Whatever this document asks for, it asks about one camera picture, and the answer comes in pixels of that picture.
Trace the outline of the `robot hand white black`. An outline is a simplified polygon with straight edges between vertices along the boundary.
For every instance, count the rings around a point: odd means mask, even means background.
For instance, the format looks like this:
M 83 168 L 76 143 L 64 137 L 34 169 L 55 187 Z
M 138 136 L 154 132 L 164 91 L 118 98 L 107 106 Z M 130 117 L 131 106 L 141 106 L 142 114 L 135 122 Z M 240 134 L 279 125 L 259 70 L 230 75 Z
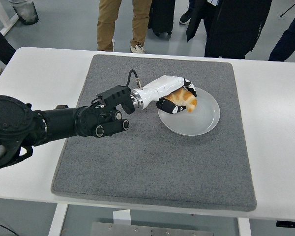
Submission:
M 132 90 L 137 102 L 136 108 L 145 109 L 155 101 L 158 109 L 176 114 L 181 111 L 192 112 L 196 106 L 196 90 L 191 81 L 177 76 L 164 75 L 142 88 Z

